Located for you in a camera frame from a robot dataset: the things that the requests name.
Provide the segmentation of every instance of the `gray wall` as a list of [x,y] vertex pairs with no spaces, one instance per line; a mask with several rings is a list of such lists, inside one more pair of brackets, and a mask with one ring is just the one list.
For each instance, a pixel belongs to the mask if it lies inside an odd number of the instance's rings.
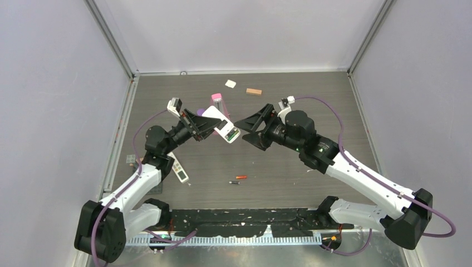
[[[397,1],[355,71],[382,168],[434,195],[458,233],[423,238],[429,266],[469,266],[472,2]],[[445,233],[437,216],[428,232]]]
[[84,1],[0,4],[0,265],[71,266],[129,84]]
[[144,73],[347,69],[384,0],[99,2]]

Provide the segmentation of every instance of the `metal frame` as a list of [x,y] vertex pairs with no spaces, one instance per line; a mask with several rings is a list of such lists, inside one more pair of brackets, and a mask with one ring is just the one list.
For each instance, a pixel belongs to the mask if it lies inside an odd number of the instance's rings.
[[377,166],[377,172],[381,175],[384,175],[384,172],[382,171],[382,164],[380,164],[380,160],[378,159],[377,152],[375,150],[375,142],[372,139],[372,136],[370,134],[369,123],[368,123],[367,118],[365,116],[364,106],[362,105],[362,101],[361,101],[361,98],[359,96],[359,92],[357,90],[356,81],[354,80],[354,77],[351,76],[351,75],[348,75],[347,77],[349,79],[349,83],[351,84],[352,92],[354,93],[354,99],[356,100],[357,108],[359,109],[359,113],[361,114],[362,123],[364,124],[364,129],[366,130],[367,139],[369,141],[370,149],[372,150],[373,159],[375,160],[375,165]]
[[111,33],[110,27],[106,23],[102,13],[100,12],[97,3],[95,0],[83,0],[85,4],[87,5],[88,9],[90,10],[90,13],[94,17],[95,21],[98,24],[98,27],[102,31],[105,39],[107,40],[108,44],[110,45],[111,49],[113,50],[113,53],[116,55],[118,61],[120,62],[121,66],[123,67],[123,70],[126,72],[126,75],[128,76],[129,79],[132,79],[135,75],[133,71],[131,70],[130,65],[128,64],[128,61],[126,61],[125,56],[121,52],[120,46],[116,42],[115,38],[113,37],[113,34]]
[[382,25],[382,22],[384,21],[385,17],[390,11],[390,8],[392,5],[396,2],[396,0],[385,0],[383,2],[382,7],[380,8],[377,16],[375,17],[372,26],[369,29],[369,32],[366,35],[366,38],[364,38],[364,41],[362,42],[361,47],[357,51],[356,56],[354,57],[354,60],[351,63],[351,66],[347,70],[347,73],[349,76],[352,76],[354,73],[354,70],[356,69],[357,65],[359,64],[362,56],[366,52],[370,42],[374,38],[375,34],[377,33],[378,29]]
[[420,246],[417,246],[415,250],[403,249],[403,253],[405,254],[406,262],[408,266],[411,267],[422,267],[427,266],[424,261],[421,260],[420,254],[417,250],[420,249]]
[[[322,237],[321,231],[312,231],[312,236],[290,236],[284,238],[275,238],[272,235],[271,230],[266,230],[261,236],[249,237],[249,238],[237,238],[235,236],[231,236],[229,238],[223,238],[221,236],[214,236],[214,237],[198,237],[195,236],[190,240],[187,240],[181,244],[181,246],[287,246],[287,245],[321,245]],[[155,233],[157,235],[168,235],[165,231],[160,231]],[[171,233],[170,236],[172,240],[179,241],[182,240],[184,237],[175,236],[174,233]],[[151,238],[153,236],[148,233],[141,233],[136,235],[134,238],[129,239],[126,242],[126,246],[128,247],[140,247],[140,246],[152,246],[152,247],[159,247],[159,246],[172,246],[174,244],[162,244],[162,243],[153,243],[151,242]]]
[[105,172],[105,179],[103,185],[103,192],[110,192],[113,186],[113,181],[115,180],[116,167],[118,166],[118,159],[121,153],[121,147],[123,146],[123,141],[125,139],[126,128],[128,126],[128,120],[131,114],[131,108],[134,101],[134,96],[136,94],[137,84],[139,82],[139,77],[134,78],[133,82],[130,83],[125,102],[123,103],[123,108],[121,111],[120,124],[118,125],[118,130],[116,137],[111,149],[110,158],[108,160],[108,165]]
[[181,71],[181,72],[144,72],[140,76],[175,76],[175,75],[209,75],[209,74],[245,74],[245,73],[292,73],[292,72],[346,72],[347,68],[316,68],[296,70],[240,70],[240,71]]

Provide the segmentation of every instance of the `white remote control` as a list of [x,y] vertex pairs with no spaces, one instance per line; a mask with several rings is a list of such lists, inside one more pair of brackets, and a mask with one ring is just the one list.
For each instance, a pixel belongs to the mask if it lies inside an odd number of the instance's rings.
[[180,164],[179,160],[177,160],[174,153],[171,152],[167,155],[174,159],[174,164],[172,165],[172,170],[174,170],[174,173],[175,173],[175,175],[177,175],[177,178],[179,178],[180,182],[182,184],[185,183],[185,182],[188,182],[189,181],[189,176],[184,171],[184,168],[182,168],[182,165]]
[[233,123],[226,118],[215,106],[210,106],[203,112],[203,117],[210,117],[210,118],[219,118],[223,122],[215,128],[215,132],[217,132],[226,142],[232,143],[234,140],[238,138],[241,134],[241,130],[234,127]]

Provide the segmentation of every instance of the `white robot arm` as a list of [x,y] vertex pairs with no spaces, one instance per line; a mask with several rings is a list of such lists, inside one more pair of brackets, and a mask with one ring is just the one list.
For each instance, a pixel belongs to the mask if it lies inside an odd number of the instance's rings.
[[[318,210],[339,224],[355,224],[384,231],[395,244],[414,249],[431,219],[431,212],[406,200],[409,196],[427,206],[432,206],[432,195],[420,189],[416,192],[400,186],[356,160],[347,151],[344,154],[358,167],[352,166],[341,153],[338,144],[316,133],[314,122],[300,110],[292,111],[294,97],[279,102],[277,113],[273,105],[265,105],[259,112],[234,125],[249,132],[243,140],[265,151],[272,142],[299,152],[298,157],[308,167],[334,177],[353,187],[377,205],[365,205],[345,201],[335,196],[327,197]],[[265,122],[265,128],[257,128]],[[395,195],[361,170],[367,171],[387,186],[400,192]]]
[[179,119],[176,126],[165,131],[152,126],[146,132],[146,154],[141,170],[137,170],[124,184],[99,202],[89,200],[82,207],[74,247],[92,254],[92,228],[103,213],[97,228],[95,248],[97,257],[108,263],[122,253],[128,239],[150,226],[167,226],[171,215],[169,205],[148,199],[138,209],[136,204],[172,170],[172,150],[190,138],[201,141],[210,136],[223,121],[219,118],[197,116],[187,109],[180,112],[182,102],[178,98],[169,101],[168,111]]

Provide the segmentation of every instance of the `remote control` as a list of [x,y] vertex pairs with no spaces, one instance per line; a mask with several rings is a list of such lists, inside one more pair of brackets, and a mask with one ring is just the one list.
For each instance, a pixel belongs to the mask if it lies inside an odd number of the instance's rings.
[[171,152],[167,155],[174,159],[174,164],[172,165],[172,170],[174,170],[174,173],[175,173],[175,175],[177,175],[177,178],[179,178],[180,182],[185,183],[185,182],[189,181],[189,176],[184,171],[184,168],[182,168],[182,165],[180,164],[179,160],[177,160],[174,153]]

